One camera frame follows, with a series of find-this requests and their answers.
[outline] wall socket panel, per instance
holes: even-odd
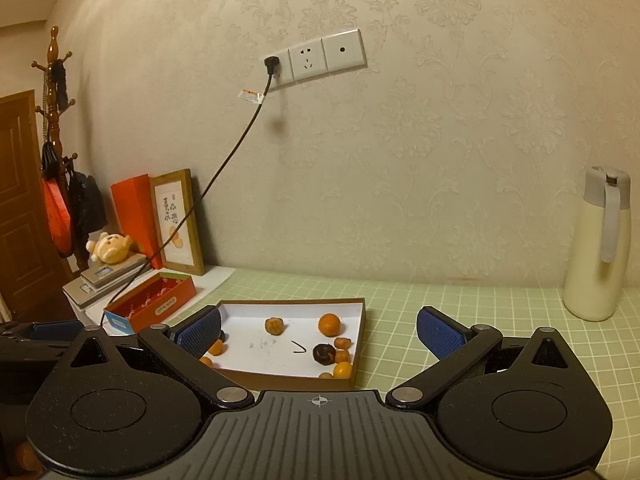
[[[296,81],[328,72],[320,39],[290,47],[289,57]]]
[[[367,63],[358,28],[322,38],[322,46],[324,47],[324,57],[329,72],[353,68]]]
[[[280,59],[272,88],[367,64],[359,28],[284,48],[271,56]]]

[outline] metal screw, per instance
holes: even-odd
[[[402,386],[391,392],[392,397],[400,402],[418,402],[422,398],[422,392],[418,388]]]
[[[222,402],[240,402],[245,400],[247,396],[246,390],[238,388],[237,386],[228,386],[218,390],[216,397]]]

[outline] wall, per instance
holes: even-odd
[[[0,27],[0,96],[33,89],[36,103],[40,103],[42,72],[32,68],[31,61],[46,64],[48,44],[45,22]],[[36,120],[41,133],[41,116],[37,115]]]
[[[559,285],[584,168],[627,170],[640,203],[640,0],[59,0],[54,23],[68,147],[104,190],[178,168],[201,189],[261,58],[361,28],[368,66],[269,96],[198,212],[228,266]]]

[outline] wooden picture frame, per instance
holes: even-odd
[[[154,221],[158,243],[162,245],[172,234],[172,226],[182,220],[193,206],[191,192],[191,171],[178,170],[150,180],[151,202],[154,207]],[[195,213],[173,235],[171,243],[162,251],[162,266],[165,269],[178,270],[202,276],[204,263],[198,237]]]

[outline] white table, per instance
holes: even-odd
[[[132,288],[138,286],[140,283],[148,280],[153,275],[161,272],[161,270],[165,270],[167,272],[175,272],[170,269],[151,269],[147,272],[144,272],[140,276],[138,276],[127,290],[131,290]],[[216,289],[220,284],[222,284],[229,276],[234,273],[235,269],[231,269],[229,267],[207,267],[206,272],[203,276],[195,276],[191,275],[193,279],[193,285],[196,287],[196,295],[191,298],[187,303],[181,306],[178,310],[176,310],[173,314],[166,318],[166,321],[170,321],[175,316],[179,316],[181,312],[188,309],[190,306],[194,305],[198,301],[202,300],[207,294],[209,294],[212,290]],[[100,300],[95,301],[91,305],[85,308],[79,308],[71,299],[69,299],[69,303],[76,314],[76,317],[82,321],[82,323],[86,325],[100,325],[100,318],[102,317],[102,311],[109,303],[110,299],[116,295],[118,289],[115,289],[113,292],[110,292],[105,297],[100,298]],[[102,328],[109,335],[126,335],[123,331],[118,330],[113,327],[109,321],[105,318],[102,324]]]

